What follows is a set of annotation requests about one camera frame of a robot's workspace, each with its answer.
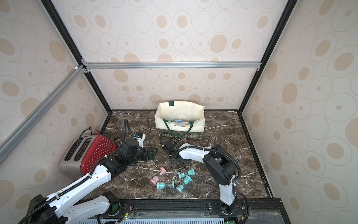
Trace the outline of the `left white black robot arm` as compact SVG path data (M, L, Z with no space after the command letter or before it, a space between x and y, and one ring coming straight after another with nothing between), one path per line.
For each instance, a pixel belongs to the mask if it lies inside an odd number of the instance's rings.
M151 161L158 149L141 146L137 137L117 145L116 150L104 155L87 174L67 187L47 197L38 195L30 201L29 210L21 224L68 224L73 206L97 187L124 173L138 161Z

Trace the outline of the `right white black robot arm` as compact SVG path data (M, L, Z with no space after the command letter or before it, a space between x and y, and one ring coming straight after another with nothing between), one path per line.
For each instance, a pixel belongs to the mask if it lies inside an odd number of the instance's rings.
M169 132L161 133L159 142L169 156L171 165L182 166L192 161L205 165L219 185L221 210L225 215L232 215L237 208L242 210L243 215L248 214L248 207L237 205L236 182L242 177L241 168L223 146L195 146Z

